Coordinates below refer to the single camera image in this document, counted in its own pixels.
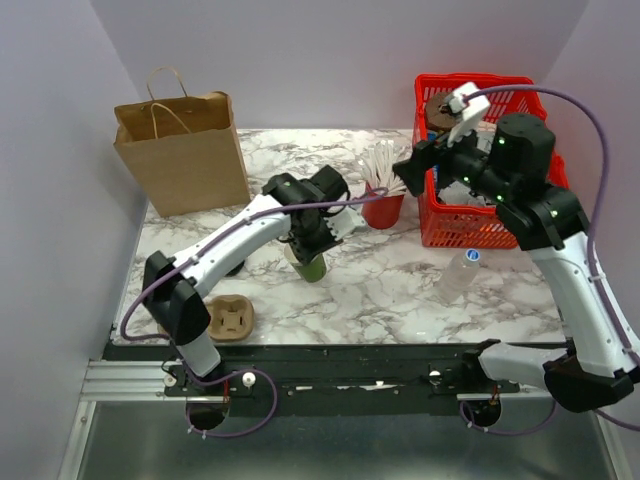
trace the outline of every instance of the black metal frame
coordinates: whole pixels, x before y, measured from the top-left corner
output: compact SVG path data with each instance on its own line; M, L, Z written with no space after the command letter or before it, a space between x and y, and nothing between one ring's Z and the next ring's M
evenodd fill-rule
M527 343L532 348L563 348L564 344ZM457 415L458 394L490 395L495 382L478 380L469 360L475 344L425 345L231 345L219 346L221 374L246 368L268 373L278 388L279 416L397 415L428 413ZM109 342L103 354L111 361L175 359L169 346L116 346ZM222 395L222 387L195 387L182 366L168 371L178 382L165 389L167 396ZM430 377L433 371L439 376ZM384 389L368 390L383 381ZM517 392L518 386L499 382L500 392ZM258 381L251 389L241 379L230 382L234 416L263 416L272 392Z

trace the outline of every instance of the gray wall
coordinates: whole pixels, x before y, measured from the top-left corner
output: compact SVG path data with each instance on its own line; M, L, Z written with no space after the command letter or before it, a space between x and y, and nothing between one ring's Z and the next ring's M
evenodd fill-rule
M0 15L0 477L56 478L144 199L114 155L137 93L85 0Z
M543 79L587 0L92 3L145 97L149 72L169 64L196 94L229 92L241 127L362 128L411 127L419 73Z
M604 122L612 148L610 187L606 197L598 253L625 315L640 334L640 3L637 0L592 0L545 83L574 93L593 107ZM571 106L545 99L550 125L568 163L569 180L589 212L600 178L601 156L593 127ZM640 394L613 411L640 424ZM628 459L640 478L640 437L620 431Z

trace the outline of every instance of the cup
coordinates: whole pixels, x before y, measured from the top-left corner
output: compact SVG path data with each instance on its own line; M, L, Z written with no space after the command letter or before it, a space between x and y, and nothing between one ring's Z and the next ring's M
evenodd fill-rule
M367 192L372 190L368 183L365 188ZM403 200L404 193L402 195L384 197L375 202L365 203L362 206L362 216L370 227L378 230L391 228L396 224L398 218L400 218L400 209L402 208Z
M322 254L316 256L309 265L302 265L291 249L291 245L284 247L284 258L291 264L293 269L298 272L307 283L319 282L327 274L327 264Z

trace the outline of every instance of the screw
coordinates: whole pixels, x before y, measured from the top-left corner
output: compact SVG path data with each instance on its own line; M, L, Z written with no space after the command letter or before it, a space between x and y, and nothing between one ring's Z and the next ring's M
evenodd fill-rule
M242 384L245 387L251 388L255 383L256 383L256 376L253 373L247 372L242 376Z
M173 387L176 384L176 379L172 375L165 375L163 383L165 387Z

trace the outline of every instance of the metal floor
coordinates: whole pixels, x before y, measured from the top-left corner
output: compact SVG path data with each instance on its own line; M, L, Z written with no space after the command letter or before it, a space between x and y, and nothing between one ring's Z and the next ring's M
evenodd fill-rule
M505 401L498 426L532 426L548 399ZM225 430L255 419L229 419ZM561 411L540 433L495 437L458 417L276 417L239 439L187 435L181 402L99 403L80 477L87 480L423 480L615 478L591 414Z

